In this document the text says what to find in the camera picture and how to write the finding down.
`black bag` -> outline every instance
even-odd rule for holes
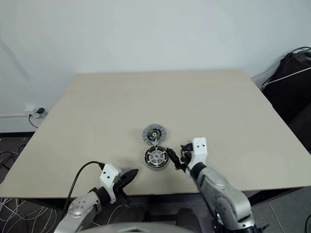
[[[288,53],[274,75],[265,83],[309,67],[311,53]],[[311,69],[267,85],[263,94],[297,138],[311,150]]]

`white cable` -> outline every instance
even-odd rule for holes
[[[271,208],[271,210],[272,210],[272,212],[273,212],[273,215],[274,215],[274,217],[276,218],[276,221],[277,221],[278,225],[280,226],[282,232],[285,233],[284,229],[283,229],[282,226],[281,226],[281,223],[279,222],[279,220],[278,220],[278,218],[277,218],[277,216],[276,216],[276,213],[275,213],[275,211],[274,211],[272,205],[270,204],[270,202],[268,202],[268,204],[270,205],[270,208]]]
[[[109,224],[109,222],[110,222],[110,220],[111,220],[111,217],[112,217],[112,215],[115,213],[115,211],[116,211],[119,207],[121,207],[121,206],[126,206],[127,208],[129,208],[128,205],[119,205],[119,206],[112,212],[112,214],[110,215],[107,224]]]
[[[307,49],[307,50],[299,49],[299,50],[303,50],[303,51],[300,51],[300,52],[306,52],[306,51],[309,51],[310,49]],[[288,51],[286,54],[282,55],[282,57],[285,57],[288,53],[291,53],[291,52],[293,52],[293,51]],[[261,72],[261,73],[259,73],[259,74],[254,75],[253,77],[251,77],[251,79],[254,79],[254,78],[256,78],[256,77],[258,77],[258,76],[260,76],[260,75],[262,75],[262,74],[267,73],[269,70],[272,69],[272,67],[274,67],[276,64],[280,63],[282,59],[283,59],[283,58],[281,58],[281,59],[279,59],[278,61],[274,62],[274,63],[273,63],[271,66],[269,66],[266,70],[264,70],[263,72]]]
[[[91,222],[91,223],[93,223],[93,224],[95,224],[96,226],[99,226],[99,227],[100,227],[100,225],[99,225],[98,223],[96,223],[96,222]]]
[[[39,214],[38,214],[37,217],[35,218],[35,221],[34,221],[34,224],[33,224],[33,229],[31,230],[31,233],[34,233],[35,222],[37,221],[38,217],[40,217],[40,213],[41,213],[42,210],[40,210]]]
[[[33,211],[33,212],[27,214],[26,216],[31,215],[31,214],[37,212],[39,209],[37,209],[37,210],[35,210],[35,211]],[[6,233],[9,233],[9,231],[10,231],[16,224],[18,224],[20,221],[22,221],[21,218],[20,218],[19,220],[17,220],[17,221],[9,228],[9,230],[8,230]]]
[[[53,225],[51,226],[51,228],[50,228],[47,232],[45,232],[45,233],[49,233],[50,230],[52,230],[53,227],[54,227],[54,225],[56,224],[56,221],[57,221],[57,212],[56,212],[56,210],[54,210],[54,211],[55,211],[55,220],[54,220],[54,223],[53,223]]]
[[[303,70],[298,71],[298,72],[296,72],[296,73],[287,75],[287,76],[285,76],[285,77],[283,77],[283,78],[280,78],[280,79],[277,79],[277,80],[273,80],[273,81],[271,81],[271,82],[268,82],[268,83],[262,85],[260,88],[263,88],[263,87],[265,87],[266,85],[269,85],[269,84],[271,84],[271,83],[275,83],[275,82],[280,81],[280,80],[282,80],[282,79],[286,79],[286,78],[288,78],[288,77],[290,77],[290,76],[293,76],[293,75],[295,75],[295,74],[299,74],[299,73],[304,72],[304,71],[306,71],[306,70],[308,70],[308,69],[311,69],[311,67],[306,68],[306,69],[303,69]]]
[[[16,213],[14,210],[12,210],[10,207],[8,207],[8,206],[6,206],[6,205],[4,205],[4,207],[7,208],[9,211],[13,212],[16,216],[20,217],[21,219],[26,220],[24,217],[22,217],[21,215],[19,215],[18,213]],[[31,212],[30,214],[33,214],[33,213],[37,212],[38,210],[41,210],[41,208],[42,208],[42,207],[38,208],[37,210]]]
[[[10,118],[10,117],[28,117],[28,114],[25,113],[20,113],[20,114],[4,114],[4,115],[0,115],[0,118]]]
[[[10,202],[11,200],[12,200],[12,198],[11,198],[11,199],[8,199],[8,198],[1,199],[1,202],[0,202],[0,213],[1,213],[1,210],[2,210],[3,206],[4,206],[6,203]]]
[[[43,232],[44,232],[44,230],[46,229],[46,227],[47,227],[48,223],[50,222],[50,219],[51,219],[51,216],[52,216],[52,212],[53,212],[53,210],[51,210],[51,212],[50,212],[50,216],[49,216],[49,218],[48,218],[47,222],[45,223],[45,225],[44,225],[44,227],[43,227],[42,231],[40,231],[40,233],[43,233]]]
[[[17,199],[16,199],[16,208],[14,209],[14,210],[12,210],[12,209],[10,209],[9,207],[7,207],[5,204],[3,205],[4,207],[6,207],[7,209],[9,209],[12,213],[11,213],[11,215],[10,215],[10,217],[8,218],[8,219],[2,219],[1,217],[0,217],[0,220],[1,221],[9,221],[11,218],[13,218],[15,215],[18,215],[19,217],[20,217],[20,215],[17,213],[17,211],[18,211],[18,208],[22,205],[22,204],[24,204],[26,201],[23,201],[21,204],[19,204],[18,205],[18,203],[17,203]]]
[[[18,208],[19,208],[22,204],[24,204],[25,202],[26,202],[26,201],[24,201],[24,202],[22,202],[21,204],[18,205],[18,202],[17,202],[17,199],[16,199],[16,208],[15,208],[16,212],[17,212]],[[9,218],[5,221],[5,224],[4,224],[3,229],[2,229],[2,233],[4,233],[4,229],[5,229],[5,227],[6,227],[6,224],[8,224],[9,220],[10,220],[11,218],[14,217],[14,215],[15,215],[15,210],[11,213],[11,215],[9,216]]]

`floor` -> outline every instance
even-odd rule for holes
[[[29,138],[0,138],[0,151],[13,151],[18,153],[18,149],[21,145],[26,144]],[[0,154],[0,160],[4,159],[8,154]],[[6,163],[8,167],[13,165],[13,160]],[[5,167],[0,167],[0,182],[2,182],[7,174]],[[311,214],[311,187],[300,189],[296,192],[290,193],[286,196],[280,197],[270,202],[275,215],[277,216],[284,232],[286,233],[303,233],[306,218]],[[53,232],[58,222],[60,211],[56,211],[49,208],[43,208],[37,204],[24,200],[12,199],[6,203],[8,208],[15,210],[16,202],[21,204],[18,208],[18,215],[12,214],[8,208],[2,207],[0,209],[0,232],[1,233],[15,233],[15,232],[32,232],[32,233],[47,233]],[[203,200],[193,200],[189,202],[169,202],[169,203],[156,203],[147,204],[134,201],[130,204],[130,207],[141,206],[145,210],[148,210],[152,215],[170,215],[176,214],[180,208],[191,208],[198,216],[201,227],[204,232],[214,232],[212,225],[212,217],[210,216],[205,205],[202,205]],[[98,224],[107,224],[109,218],[110,222],[118,213],[124,211],[128,207],[125,206],[124,200],[118,200],[113,205],[104,206],[104,210],[98,214],[95,218],[95,222]],[[257,227],[263,227],[269,225],[264,231],[265,233],[282,233],[280,226],[274,216],[274,213],[269,206],[269,203],[261,203],[252,207],[252,212],[255,217]],[[166,222],[168,224],[174,224],[174,221]],[[308,224],[308,232],[311,232],[311,221]]]

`gray floor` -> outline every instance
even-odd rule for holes
[[[0,141],[0,151],[15,151],[18,152],[18,148],[22,144],[26,144],[28,142],[29,138],[1,138]],[[13,164],[13,162],[9,162],[7,165],[10,167]],[[7,170],[3,167],[0,168],[0,182],[5,178],[5,175],[7,173]],[[306,218],[309,214],[311,214],[311,187],[306,187],[303,189],[300,189],[296,192],[290,193],[286,196],[283,196],[281,198],[278,198],[276,200],[273,200],[270,202],[272,205],[276,216],[283,227],[284,231],[286,233],[303,233],[304,232],[304,225]],[[117,203],[114,205],[106,205],[104,207],[104,210],[97,216],[95,221],[100,224],[106,224],[109,217],[111,216],[111,213],[113,210],[119,206],[125,204],[125,201],[118,200]],[[12,209],[15,208],[16,204],[15,201],[11,201],[7,204]],[[148,210],[152,215],[169,215],[169,214],[176,214],[180,208],[188,207],[191,208],[196,215],[199,218],[200,224],[202,226],[202,229],[204,232],[213,232],[213,226],[212,221],[209,212],[207,211],[207,208],[202,205],[201,201],[192,201],[192,202],[170,202],[170,203],[158,203],[158,204],[145,204],[145,203],[131,203],[130,206],[139,205],[142,206],[145,210]],[[19,207],[18,213],[21,216],[25,216],[25,214],[28,214],[36,209],[38,209],[40,206],[36,205],[31,202],[26,202],[22,206]],[[124,211],[126,209],[126,206],[119,207],[113,214],[114,216],[117,216],[119,212]],[[258,227],[265,226],[269,224],[270,226],[264,231],[265,233],[281,233],[281,229],[276,221],[276,218],[274,217],[274,214],[269,206],[268,203],[262,203],[258,204],[256,206],[252,207],[252,212],[256,220],[256,224]],[[50,221],[46,226],[46,229],[43,231],[43,228],[50,216]],[[2,209],[0,213],[1,218],[8,218],[11,212],[5,208]],[[36,217],[37,214],[33,214],[31,216],[28,216],[27,219]],[[13,224],[16,223],[16,221],[20,220],[18,216],[13,217],[8,221],[8,223],[5,226],[4,232],[7,232]],[[34,227],[34,233],[46,233],[47,230],[53,225],[55,221],[55,212],[52,209],[48,209],[42,216],[40,216],[35,223]],[[2,229],[4,227],[5,222],[0,221],[0,230],[2,232]],[[27,220],[28,225],[28,232],[32,232],[32,227],[34,224],[33,220]],[[15,233],[15,232],[26,232],[26,221],[21,220],[19,221],[9,232]],[[308,226],[308,230],[311,232],[311,221]]]

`black cable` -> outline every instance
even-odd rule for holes
[[[32,125],[32,126],[34,126],[35,128],[38,128],[37,126],[35,126],[31,121],[30,121],[30,117],[32,117],[33,115],[31,115],[31,114],[29,114],[29,116],[28,116],[28,121],[29,121],[29,123]]]
[[[25,225],[26,225],[26,232],[29,233],[26,214],[25,214]]]
[[[62,215],[61,215],[61,217],[60,217],[60,221],[64,218],[65,213],[66,213],[66,211],[67,211],[67,209],[68,209],[68,207],[69,207],[70,197],[71,197],[73,188],[74,188],[74,186],[75,186],[75,184],[76,184],[76,182],[77,182],[77,179],[78,179],[78,177],[79,177],[81,171],[82,171],[87,165],[90,165],[90,164],[98,164],[99,167],[100,167],[101,169],[103,169],[104,166],[105,166],[104,163],[100,163],[100,162],[98,162],[98,161],[91,161],[91,162],[88,162],[88,163],[84,164],[84,165],[80,168],[80,170],[78,171],[78,173],[76,174],[76,177],[74,178],[74,180],[73,180],[73,182],[72,182],[70,191],[69,191],[69,193],[68,193],[68,196],[67,196],[67,199],[66,199],[66,202],[65,202],[65,206],[64,206]]]
[[[308,232],[307,232],[307,226],[308,226],[308,221],[309,221],[310,217],[311,217],[311,215],[309,215],[309,216],[307,217],[307,220],[306,220],[306,223],[305,223],[305,233],[308,233]]]
[[[10,167],[8,167],[7,165],[2,164],[2,163],[0,163],[0,167],[4,167],[4,168],[6,168],[8,171],[11,169]]]
[[[306,51],[311,50],[311,48],[310,48],[310,47],[300,47],[300,48],[294,49],[294,50],[291,51],[290,53],[293,53],[293,52],[295,52],[295,51],[297,51],[297,50],[303,50],[303,51],[300,51],[300,52],[306,52]]]

